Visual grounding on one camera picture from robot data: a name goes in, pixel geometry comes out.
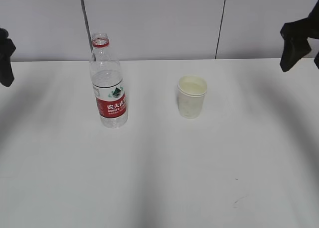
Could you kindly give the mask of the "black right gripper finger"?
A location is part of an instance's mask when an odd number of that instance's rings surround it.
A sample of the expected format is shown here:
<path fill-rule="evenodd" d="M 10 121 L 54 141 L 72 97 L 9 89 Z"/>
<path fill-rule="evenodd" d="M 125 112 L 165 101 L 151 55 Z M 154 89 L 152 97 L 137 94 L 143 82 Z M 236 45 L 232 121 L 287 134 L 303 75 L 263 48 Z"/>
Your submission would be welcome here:
<path fill-rule="evenodd" d="M 284 40 L 280 66 L 283 72 L 287 72 L 312 50 L 308 42 L 308 18 L 285 23 L 280 34 Z"/>

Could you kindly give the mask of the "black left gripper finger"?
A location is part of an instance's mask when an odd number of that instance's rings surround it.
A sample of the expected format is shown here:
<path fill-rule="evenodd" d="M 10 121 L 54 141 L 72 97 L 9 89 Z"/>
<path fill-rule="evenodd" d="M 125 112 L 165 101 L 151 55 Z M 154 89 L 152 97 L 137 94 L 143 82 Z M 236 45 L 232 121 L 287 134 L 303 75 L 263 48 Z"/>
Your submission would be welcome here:
<path fill-rule="evenodd" d="M 16 47 L 13 41 L 8 38 L 8 31 L 0 29 L 0 83 L 10 87 L 14 81 L 10 58 Z"/>

